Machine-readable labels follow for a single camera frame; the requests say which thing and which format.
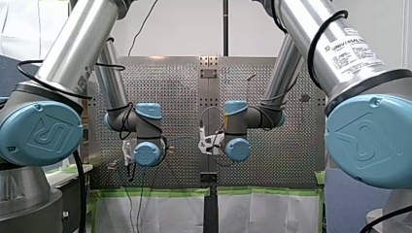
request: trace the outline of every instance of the sticker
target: sticker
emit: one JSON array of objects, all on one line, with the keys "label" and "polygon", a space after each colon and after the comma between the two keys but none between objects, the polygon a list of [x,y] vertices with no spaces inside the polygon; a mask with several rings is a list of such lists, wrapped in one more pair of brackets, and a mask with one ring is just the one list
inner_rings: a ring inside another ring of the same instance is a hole
[{"label": "sticker", "polygon": [[385,65],[360,36],[347,36],[325,47],[326,55],[337,73],[352,75],[363,67]]},{"label": "sticker", "polygon": [[345,32],[350,36],[359,36],[360,35],[358,30],[354,29],[354,28],[349,28],[348,27],[348,28],[344,28],[343,30],[345,30]]}]

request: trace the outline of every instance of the perforated metal panel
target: perforated metal panel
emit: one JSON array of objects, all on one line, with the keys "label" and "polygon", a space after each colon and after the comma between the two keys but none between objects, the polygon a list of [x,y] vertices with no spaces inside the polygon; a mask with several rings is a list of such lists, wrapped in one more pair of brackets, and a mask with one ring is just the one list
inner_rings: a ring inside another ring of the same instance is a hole
[{"label": "perforated metal panel", "polygon": [[[129,101],[133,103],[156,102],[161,105],[163,119],[161,127],[170,146],[176,147],[164,162],[148,169],[146,185],[154,187],[199,186],[197,156],[197,58],[148,59],[131,57],[120,61],[126,64],[122,72]],[[95,100],[96,125],[95,140],[98,152],[97,167],[92,173],[92,187],[105,188],[121,185],[141,185],[143,170],[136,169],[133,183],[126,181],[119,133],[103,125],[106,114],[100,91]],[[117,161],[116,170],[108,169]]]},{"label": "perforated metal panel", "polygon": [[[238,99],[258,104],[273,69],[273,63],[267,61],[222,58],[220,105]],[[309,102],[301,101],[302,95],[309,95]],[[248,130],[252,143],[249,160],[219,167],[219,185],[314,186],[314,171],[322,169],[324,102],[325,97],[312,84],[306,67],[302,67],[289,95],[285,125],[270,132]],[[218,161],[230,164],[224,156]]]},{"label": "perforated metal panel", "polygon": [[[170,145],[177,147],[158,168],[149,170],[146,185],[199,187],[200,171],[216,171],[215,166],[208,165],[214,161],[200,155],[197,149],[198,118],[199,112],[205,108],[205,94],[209,95],[210,101],[219,100],[221,109],[229,99],[247,98],[250,104],[257,104],[275,59],[220,57],[220,81],[206,82],[202,86],[199,85],[199,61],[199,57],[124,57],[120,60],[126,65],[122,74],[129,101],[158,102],[163,112],[164,135]],[[252,75],[256,76],[248,82],[247,78]],[[89,92],[96,96],[89,106],[90,161],[95,165],[92,188],[141,185],[143,171],[140,168],[136,169],[133,183],[126,180],[119,133],[103,125],[106,110],[97,83],[89,85]],[[309,95],[309,102],[300,101],[302,95]],[[218,167],[218,185],[316,185],[314,171],[322,169],[324,161],[324,102],[323,94],[312,85],[303,68],[289,97],[286,124],[271,132],[249,130],[252,141],[250,159],[228,168]],[[211,118],[209,120],[211,124],[215,123]],[[223,155],[218,160],[221,164],[230,163]],[[115,161],[118,162],[117,169],[108,169]]]}]

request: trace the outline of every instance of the metal bracket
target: metal bracket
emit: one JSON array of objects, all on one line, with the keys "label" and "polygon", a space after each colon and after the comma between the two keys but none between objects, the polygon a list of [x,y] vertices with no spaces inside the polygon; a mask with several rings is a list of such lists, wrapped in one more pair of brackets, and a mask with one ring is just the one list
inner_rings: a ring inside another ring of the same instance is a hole
[{"label": "metal bracket", "polygon": [[200,181],[202,183],[216,183],[218,181],[218,173],[200,173]]},{"label": "metal bracket", "polygon": [[216,79],[218,77],[218,57],[200,57],[200,79]]}]

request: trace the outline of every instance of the wire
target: wire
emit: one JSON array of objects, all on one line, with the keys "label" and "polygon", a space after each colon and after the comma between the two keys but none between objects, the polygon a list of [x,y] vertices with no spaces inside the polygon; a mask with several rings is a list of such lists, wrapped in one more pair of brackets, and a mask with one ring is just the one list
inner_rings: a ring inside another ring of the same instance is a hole
[{"label": "wire", "polygon": [[[219,128],[218,132],[215,134],[215,139],[213,140],[213,143],[212,143],[212,158],[213,158],[213,160],[215,160],[215,163],[216,163],[218,166],[220,166],[220,167],[230,167],[231,165],[234,164],[234,161],[233,161],[233,160],[232,160],[232,162],[231,162],[230,164],[222,164],[222,163],[220,163],[220,162],[218,161],[217,158],[215,158],[215,154],[214,154],[214,147],[216,147],[216,146],[215,146],[216,139],[218,138],[218,135],[219,135],[219,134],[223,133],[222,129],[223,129],[223,124],[222,124],[222,126]],[[222,153],[223,153],[224,155],[226,155],[226,157],[228,157],[227,154],[224,152],[224,149],[221,149],[221,151],[222,151]]]},{"label": "wire", "polygon": [[140,33],[142,32],[143,28],[145,27],[146,21],[148,20],[149,16],[151,15],[153,9],[155,8],[155,5],[157,4],[157,1],[158,1],[158,0],[154,0],[154,3],[152,4],[151,9],[149,10],[148,14],[146,15],[145,19],[143,20],[143,23],[142,23],[142,25],[140,26],[139,31],[138,31],[138,32],[136,33],[136,35],[134,36],[134,38],[133,38],[133,43],[132,43],[131,46],[130,46],[130,49],[129,49],[129,52],[128,52],[127,56],[130,56],[131,52],[133,51],[133,47],[134,47],[134,44],[136,43],[136,39],[137,39],[137,37],[140,35]]},{"label": "wire", "polygon": [[75,150],[73,152],[75,157],[76,167],[79,174],[79,183],[80,183],[80,223],[79,223],[79,233],[86,232],[86,176],[83,170],[82,159],[80,158],[79,152]]},{"label": "wire", "polygon": [[121,127],[119,131],[119,138],[121,140],[125,140],[131,134],[131,132],[127,132],[126,136],[123,137],[123,131],[126,130],[126,123],[127,123],[128,117],[130,116],[131,111],[134,109],[133,103],[129,102],[128,106],[129,106],[129,109],[121,118]]},{"label": "wire", "polygon": [[96,66],[102,66],[102,67],[108,67],[108,68],[117,68],[118,71],[124,71],[126,69],[122,65],[115,65],[115,64],[96,63]]},{"label": "wire", "polygon": [[221,114],[221,109],[219,109],[219,108],[216,107],[216,106],[211,106],[211,107],[208,107],[208,108],[204,109],[203,112],[202,112],[202,114],[200,115],[200,126],[202,126],[202,124],[203,124],[203,117],[204,117],[204,115],[206,114],[206,112],[208,112],[208,111],[211,110],[211,109],[216,109],[216,110],[219,111],[219,115]]},{"label": "wire", "polygon": [[395,216],[400,216],[400,215],[406,214],[406,213],[408,213],[408,212],[412,212],[412,206],[408,206],[408,207],[399,209],[399,210],[397,210],[397,211],[390,212],[390,213],[388,213],[388,214],[386,214],[386,215],[384,215],[384,216],[380,216],[380,217],[374,219],[373,221],[369,222],[369,223],[360,231],[360,233],[369,233],[369,232],[373,229],[373,226],[381,223],[382,221],[388,220],[389,218],[392,218],[392,217],[395,217]]},{"label": "wire", "polygon": [[272,97],[272,98],[269,98],[269,99],[260,99],[260,104],[266,105],[266,106],[268,106],[268,105],[278,105],[278,106],[282,106],[282,105],[287,104],[287,102],[284,102],[284,103],[281,103],[281,104],[267,104],[267,103],[261,103],[261,102],[262,102],[262,101],[272,102],[272,101],[277,100],[277,99],[279,99],[279,98],[285,97],[285,96],[294,88],[294,86],[296,85],[296,83],[297,83],[297,78],[294,79],[292,85],[291,85],[288,89],[285,90],[285,93],[280,94],[280,95],[277,95],[277,96]]},{"label": "wire", "polygon": [[263,111],[261,108],[268,109],[270,111],[274,111],[274,110],[272,110],[271,108],[264,107],[264,106],[249,106],[249,107],[256,109],[270,121],[270,129],[273,129],[274,127],[276,127],[275,122],[273,122],[272,117],[270,117],[270,115],[267,112]]},{"label": "wire", "polygon": [[36,64],[36,63],[43,63],[43,60],[25,60],[25,61],[21,61],[17,64],[17,69],[18,69],[19,72],[21,72],[29,80],[34,81],[34,82],[44,86],[45,88],[47,88],[49,90],[60,92],[60,93],[63,93],[63,94],[69,95],[69,96],[73,96],[73,97],[76,97],[76,98],[80,98],[80,99],[87,99],[87,100],[91,99],[90,96],[78,95],[78,94],[75,94],[75,93],[72,93],[72,92],[69,92],[69,91],[66,91],[66,90],[56,88],[56,87],[54,87],[54,86],[52,86],[48,83],[45,83],[45,82],[37,79],[36,77],[29,74],[26,70],[24,70],[22,68],[23,65]]},{"label": "wire", "polygon": [[139,209],[137,211],[137,221],[136,221],[137,233],[140,233],[140,231],[139,231],[139,217],[140,217],[140,211],[142,210],[143,189],[145,188],[145,178],[146,178],[146,169],[143,169],[142,187],[140,189],[140,201],[139,201]]},{"label": "wire", "polygon": [[275,20],[275,24],[276,26],[278,26],[278,28],[283,31],[285,34],[288,34],[288,31],[286,30],[286,28],[282,25],[281,20],[279,20],[278,16],[276,15],[276,9],[275,9],[275,0],[272,0],[272,4],[270,4],[270,7],[272,9],[272,16],[273,16],[273,20]]},{"label": "wire", "polygon": [[127,190],[127,187],[126,187],[126,186],[124,187],[124,190],[126,191],[126,195],[127,195],[127,198],[129,199],[129,203],[130,203],[129,218],[130,218],[130,223],[131,223],[131,229],[133,230],[133,233],[135,233],[136,231],[134,230],[134,222],[133,222],[133,216],[132,216],[132,213],[133,213],[133,202],[131,201],[131,197],[130,197],[130,195],[129,195],[129,193],[128,193],[128,190]]},{"label": "wire", "polygon": [[0,110],[4,108],[4,106],[6,106],[6,102],[9,98],[1,98],[0,97]]},{"label": "wire", "polygon": [[[18,69],[19,72],[21,72],[21,73],[22,73],[26,78],[28,78],[29,80],[34,81],[34,82],[36,82],[36,83],[44,86],[45,88],[47,88],[47,89],[49,89],[49,90],[56,91],[56,92],[60,92],[60,93],[63,93],[63,94],[66,94],[66,95],[69,95],[69,96],[72,96],[72,97],[80,98],[80,99],[86,99],[86,100],[92,99],[90,96],[78,95],[78,94],[75,94],[75,93],[72,93],[72,92],[69,92],[69,91],[66,91],[66,90],[62,90],[62,89],[56,88],[56,87],[54,87],[54,86],[52,86],[52,85],[50,85],[50,84],[48,84],[48,83],[45,83],[45,82],[37,79],[36,77],[34,77],[33,75],[29,74],[26,70],[24,70],[24,69],[22,68],[23,65],[28,65],[28,64],[40,64],[40,63],[43,63],[43,60],[25,60],[25,61],[21,61],[21,62],[19,62],[19,63],[17,64],[17,69]],[[126,68],[125,68],[124,66],[122,66],[122,65],[103,64],[103,63],[96,63],[96,65],[98,65],[98,66],[104,66],[104,67],[111,67],[111,68],[118,68],[119,71],[123,71],[123,70],[126,69]]]},{"label": "wire", "polygon": [[309,77],[312,80],[312,82],[317,86],[320,90],[322,90],[321,85],[318,82],[318,78],[316,77],[315,74],[315,68],[314,68],[314,59],[315,59],[315,51],[316,51],[316,46],[321,39],[322,35],[324,35],[325,31],[329,27],[329,25],[336,20],[344,17],[348,18],[348,11],[341,10],[333,14],[330,18],[328,18],[322,25],[319,27],[318,32],[315,34],[315,37],[313,38],[312,42],[310,43],[309,47],[309,52],[308,52],[308,59],[307,59],[307,64],[308,64],[308,71],[309,71]]}]

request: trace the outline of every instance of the black hose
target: black hose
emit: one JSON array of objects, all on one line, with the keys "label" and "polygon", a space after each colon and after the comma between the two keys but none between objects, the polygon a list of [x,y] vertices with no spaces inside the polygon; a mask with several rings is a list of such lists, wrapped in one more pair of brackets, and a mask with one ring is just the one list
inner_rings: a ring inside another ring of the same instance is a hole
[{"label": "black hose", "polygon": [[223,0],[223,56],[229,56],[229,0]]},{"label": "black hose", "polygon": [[79,233],[86,232],[86,176],[83,170],[82,159],[80,158],[79,152],[75,150],[73,152],[75,157],[76,167],[79,173],[80,182],[80,223],[79,223]]}]

